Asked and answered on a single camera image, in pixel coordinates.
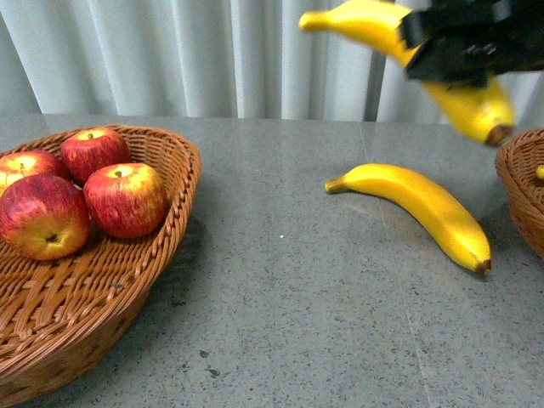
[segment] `red apple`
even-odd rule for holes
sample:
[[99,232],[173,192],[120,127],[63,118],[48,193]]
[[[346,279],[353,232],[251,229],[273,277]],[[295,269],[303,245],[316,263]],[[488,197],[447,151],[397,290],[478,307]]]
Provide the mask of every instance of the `red apple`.
[[94,222],[117,238],[148,235],[168,212],[161,175],[144,163],[102,167],[88,178],[83,194]]
[[46,150],[26,150],[0,157],[0,196],[14,182],[32,174],[53,174],[70,180],[64,163]]
[[28,258],[70,255],[87,241],[89,230],[83,193],[59,176],[21,178],[0,197],[0,235]]
[[125,139],[109,127],[94,127],[70,136],[60,146],[60,154],[82,187],[99,168],[133,161]]

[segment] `woven pattern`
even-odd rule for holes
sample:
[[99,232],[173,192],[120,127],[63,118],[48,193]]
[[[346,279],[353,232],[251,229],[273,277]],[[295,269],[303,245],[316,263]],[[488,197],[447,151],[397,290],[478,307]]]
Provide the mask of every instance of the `woven pattern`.
[[[0,239],[0,407],[64,385],[95,366],[136,317],[150,286],[181,241],[201,158],[196,147],[164,129],[110,125],[136,162],[150,164],[167,187],[170,209],[154,233],[133,240],[95,229],[79,252],[33,261]],[[81,129],[23,144],[60,155]]]
[[497,151],[495,159],[512,220],[529,245],[544,258],[544,180],[535,173],[542,164],[544,128],[511,138]]

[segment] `banana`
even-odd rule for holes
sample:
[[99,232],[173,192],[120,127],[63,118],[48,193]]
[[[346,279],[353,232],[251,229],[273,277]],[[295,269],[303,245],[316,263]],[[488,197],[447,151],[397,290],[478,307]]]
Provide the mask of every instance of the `banana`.
[[[417,48],[405,48],[397,27],[411,12],[381,0],[348,0],[325,11],[309,11],[300,18],[305,31],[335,31],[394,58],[405,67]],[[445,113],[451,126],[476,143],[501,145],[512,135],[515,112],[507,93],[492,77],[486,88],[421,82]]]
[[367,163],[328,180],[325,190],[353,190],[390,200],[410,213],[451,260],[482,276],[491,269],[490,244],[478,222],[447,190],[420,173]]

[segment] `granite table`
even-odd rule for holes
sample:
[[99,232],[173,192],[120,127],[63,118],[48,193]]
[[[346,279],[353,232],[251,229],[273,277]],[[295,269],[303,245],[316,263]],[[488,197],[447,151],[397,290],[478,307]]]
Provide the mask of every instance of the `granite table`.
[[[107,123],[191,140],[202,176],[174,260],[92,370],[31,407],[544,406],[544,270],[495,151],[446,125],[0,116],[0,148]],[[482,280],[402,208],[324,183],[410,167],[481,223]]]

